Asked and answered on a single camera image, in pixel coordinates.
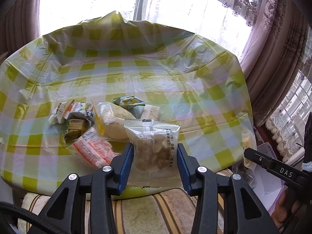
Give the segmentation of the person right hand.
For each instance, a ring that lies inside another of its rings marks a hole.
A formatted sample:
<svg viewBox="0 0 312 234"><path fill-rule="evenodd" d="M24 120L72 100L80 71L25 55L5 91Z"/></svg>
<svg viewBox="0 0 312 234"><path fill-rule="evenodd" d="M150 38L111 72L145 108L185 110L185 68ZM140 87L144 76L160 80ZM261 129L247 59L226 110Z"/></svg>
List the person right hand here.
<svg viewBox="0 0 312 234"><path fill-rule="evenodd" d="M280 233L282 233L282 231L284 230L284 223L287 220L288 210L285 204L286 202L289 201L288 195L289 195L288 189L284 190L280 194L280 197L276 202L274 212L271 215L271 218Z"/></svg>

